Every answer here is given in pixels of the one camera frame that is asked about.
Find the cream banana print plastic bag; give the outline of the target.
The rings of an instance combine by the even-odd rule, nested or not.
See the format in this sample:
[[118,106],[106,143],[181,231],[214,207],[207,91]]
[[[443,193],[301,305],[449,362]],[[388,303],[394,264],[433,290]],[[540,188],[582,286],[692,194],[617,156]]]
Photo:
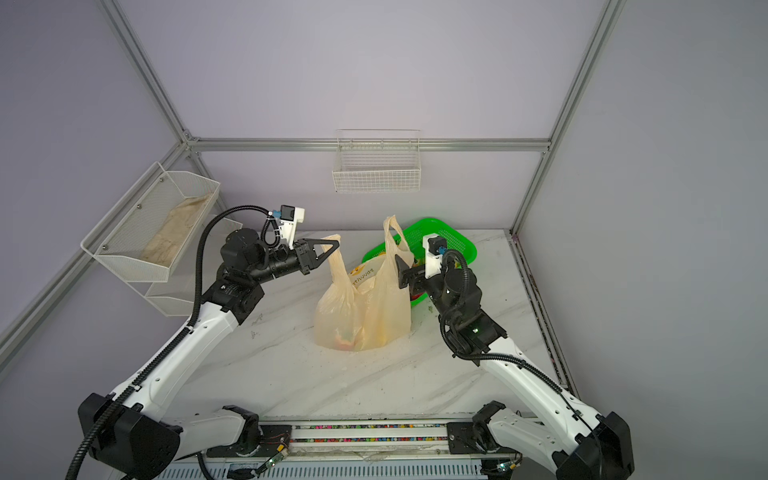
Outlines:
[[327,259],[331,285],[314,314],[314,340],[321,347],[364,351],[384,347],[411,331],[411,297],[399,286],[399,260],[414,263],[395,216],[383,222],[384,247],[376,256],[347,270],[339,250]]

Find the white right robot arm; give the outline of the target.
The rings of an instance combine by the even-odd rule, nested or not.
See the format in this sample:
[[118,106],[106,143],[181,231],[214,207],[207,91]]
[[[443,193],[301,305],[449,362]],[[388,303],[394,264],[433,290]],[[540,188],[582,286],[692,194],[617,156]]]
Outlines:
[[522,418],[493,401],[472,419],[480,451],[511,449],[558,479],[627,479],[635,471],[629,425],[601,414],[541,371],[481,307],[482,291],[453,249],[429,264],[397,259],[400,288],[420,291],[438,312],[439,333],[453,357],[491,373],[535,415]]

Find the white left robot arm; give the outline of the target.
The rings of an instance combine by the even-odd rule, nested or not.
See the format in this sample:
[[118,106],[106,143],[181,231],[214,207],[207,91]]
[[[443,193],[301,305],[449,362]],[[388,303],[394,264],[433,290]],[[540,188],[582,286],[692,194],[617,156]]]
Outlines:
[[135,374],[108,395],[87,397],[78,409],[83,440],[66,472],[78,477],[86,457],[120,472],[127,479],[154,479],[178,459],[226,448],[249,457],[264,441],[259,416],[236,405],[225,405],[207,416],[173,422],[166,414],[181,387],[206,357],[251,315],[264,297],[264,283],[321,266],[340,243],[334,239],[294,239],[304,213],[284,205],[278,211],[254,206],[265,215],[266,227],[277,236],[268,243],[259,231],[241,228],[230,233],[221,251],[215,281],[203,283],[208,236],[225,217],[213,217],[200,234],[195,253],[192,312],[186,323]]

